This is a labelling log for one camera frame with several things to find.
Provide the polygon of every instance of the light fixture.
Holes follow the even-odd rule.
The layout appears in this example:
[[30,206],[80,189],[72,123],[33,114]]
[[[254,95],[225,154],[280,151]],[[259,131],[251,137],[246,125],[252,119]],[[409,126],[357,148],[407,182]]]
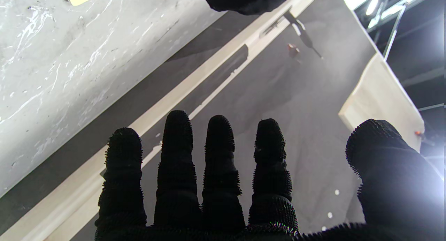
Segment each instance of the light fixture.
[[376,9],[376,6],[378,5],[378,0],[371,0],[370,4],[368,5],[367,11],[365,12],[366,15],[370,15],[373,13],[373,11]]

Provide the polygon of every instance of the gray floor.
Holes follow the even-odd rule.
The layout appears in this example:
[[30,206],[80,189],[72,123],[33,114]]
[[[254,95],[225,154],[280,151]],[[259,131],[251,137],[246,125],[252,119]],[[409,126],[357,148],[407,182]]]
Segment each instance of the gray floor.
[[[363,220],[355,196],[360,180],[345,161],[344,147],[350,132],[337,113],[375,49],[343,0],[316,0],[298,18],[324,59],[307,48],[288,27],[192,120],[193,155],[200,194],[207,122],[215,114],[226,116],[236,138],[236,166],[244,192],[240,201],[247,217],[256,126],[261,119],[276,119],[287,140],[299,228],[308,233],[319,231],[322,226]],[[301,50],[301,63],[288,56],[288,43]],[[239,59],[245,53],[241,50]],[[237,62],[229,66],[234,68]],[[193,111],[226,78],[231,68],[228,69],[212,74],[176,109]],[[163,123],[164,119],[142,136],[146,152],[159,142],[156,134],[162,133]],[[149,224],[153,222],[159,160],[157,155],[143,169]],[[339,195],[335,195],[335,190],[340,191]],[[93,221],[73,240],[91,237]]]

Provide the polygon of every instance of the white marble surface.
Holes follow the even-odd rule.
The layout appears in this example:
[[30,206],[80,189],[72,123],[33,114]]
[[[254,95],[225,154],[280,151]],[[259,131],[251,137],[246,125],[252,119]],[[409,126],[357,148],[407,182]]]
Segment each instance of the white marble surface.
[[0,0],[0,196],[221,15],[204,0]]

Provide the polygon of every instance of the fingertip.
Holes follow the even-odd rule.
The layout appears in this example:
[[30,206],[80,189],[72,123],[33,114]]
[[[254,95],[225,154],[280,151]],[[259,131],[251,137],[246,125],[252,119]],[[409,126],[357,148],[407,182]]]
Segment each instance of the fingertip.
[[261,120],[257,126],[254,158],[257,161],[262,160],[263,157],[268,158],[268,161],[286,158],[285,139],[279,124],[272,118]]
[[119,165],[124,161],[142,161],[141,139],[132,128],[120,128],[116,130],[108,141],[106,152],[107,168]]
[[234,133],[231,125],[223,115],[216,115],[209,120],[205,150],[235,151]]
[[163,151],[192,151],[192,126],[185,111],[174,110],[167,115],[163,136]]

